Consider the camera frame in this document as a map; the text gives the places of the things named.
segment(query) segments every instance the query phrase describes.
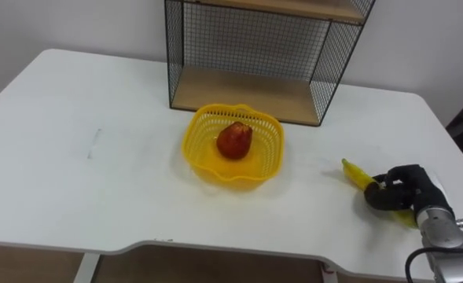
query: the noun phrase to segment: white wall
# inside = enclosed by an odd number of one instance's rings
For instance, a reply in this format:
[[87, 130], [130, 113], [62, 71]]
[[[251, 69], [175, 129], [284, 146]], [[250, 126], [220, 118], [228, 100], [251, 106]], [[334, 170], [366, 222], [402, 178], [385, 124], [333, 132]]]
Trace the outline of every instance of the white wall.
[[[47, 48], [164, 60], [163, 0], [0, 0], [0, 90]], [[344, 82], [463, 107], [463, 1], [377, 0]]]

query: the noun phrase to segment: shelf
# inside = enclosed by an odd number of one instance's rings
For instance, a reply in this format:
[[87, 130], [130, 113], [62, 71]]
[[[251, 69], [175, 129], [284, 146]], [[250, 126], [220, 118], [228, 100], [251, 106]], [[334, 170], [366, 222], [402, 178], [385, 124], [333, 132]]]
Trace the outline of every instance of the shelf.
[[197, 110], [213, 103], [246, 104], [282, 122], [318, 125], [308, 82], [185, 66], [172, 107]]
[[362, 14], [350, 0], [186, 0], [217, 6], [284, 13], [326, 20], [364, 22]]

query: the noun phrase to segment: red pear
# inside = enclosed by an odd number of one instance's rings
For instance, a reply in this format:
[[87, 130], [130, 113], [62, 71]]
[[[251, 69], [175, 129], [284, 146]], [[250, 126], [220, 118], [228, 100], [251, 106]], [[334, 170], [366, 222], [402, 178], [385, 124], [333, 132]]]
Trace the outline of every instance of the red pear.
[[226, 158], [239, 160], [244, 158], [252, 143], [252, 128], [235, 122], [222, 130], [217, 137], [217, 149]]

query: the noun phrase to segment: desk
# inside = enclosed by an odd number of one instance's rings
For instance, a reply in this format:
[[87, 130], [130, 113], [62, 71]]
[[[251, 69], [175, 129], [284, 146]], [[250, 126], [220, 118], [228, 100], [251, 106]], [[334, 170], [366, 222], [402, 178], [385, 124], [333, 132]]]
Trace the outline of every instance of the desk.
[[[97, 254], [179, 245], [404, 278], [420, 234], [367, 208], [342, 157], [370, 174], [422, 164], [463, 217], [463, 155], [415, 94], [340, 86], [321, 127], [283, 125], [281, 173], [250, 193], [192, 173], [180, 144], [193, 113], [167, 105], [165, 63], [41, 53], [0, 94], [0, 244]], [[432, 279], [426, 257], [412, 274]]]

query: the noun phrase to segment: plastic basket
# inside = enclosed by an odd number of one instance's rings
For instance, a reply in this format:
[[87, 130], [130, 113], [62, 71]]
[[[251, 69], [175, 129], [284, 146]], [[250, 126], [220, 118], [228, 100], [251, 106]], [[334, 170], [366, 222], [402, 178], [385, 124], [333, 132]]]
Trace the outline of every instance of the plastic basket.
[[[228, 160], [217, 150], [215, 140], [231, 123], [242, 122], [252, 128], [248, 155]], [[182, 143], [187, 161], [199, 172], [207, 172], [220, 182], [245, 180], [260, 183], [274, 177], [281, 167], [284, 131], [272, 116], [247, 105], [206, 105], [194, 115]]]

